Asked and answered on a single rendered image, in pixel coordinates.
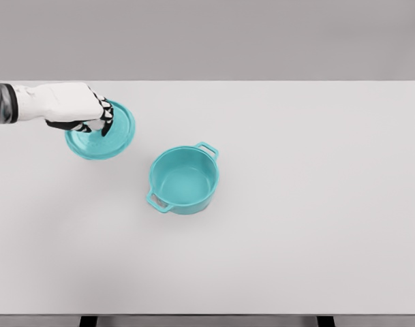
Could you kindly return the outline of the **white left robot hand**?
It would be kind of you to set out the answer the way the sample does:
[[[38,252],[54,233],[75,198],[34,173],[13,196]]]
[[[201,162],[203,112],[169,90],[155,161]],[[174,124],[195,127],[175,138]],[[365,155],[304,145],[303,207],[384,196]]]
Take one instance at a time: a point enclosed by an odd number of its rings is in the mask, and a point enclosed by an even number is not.
[[[106,136],[114,122],[114,108],[84,82],[42,84],[35,88],[37,107],[47,126],[65,131]]]

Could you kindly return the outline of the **turquoise pot lid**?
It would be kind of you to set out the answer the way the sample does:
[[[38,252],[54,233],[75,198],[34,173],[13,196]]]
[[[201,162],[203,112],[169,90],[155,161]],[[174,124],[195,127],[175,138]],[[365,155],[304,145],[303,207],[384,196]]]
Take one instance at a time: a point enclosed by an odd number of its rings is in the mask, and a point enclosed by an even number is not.
[[[66,131],[65,141],[68,148],[77,156],[89,160],[105,160],[122,153],[132,142],[136,122],[133,114],[124,105],[109,100],[114,109],[113,124],[105,137],[101,131],[87,134],[78,131]]]

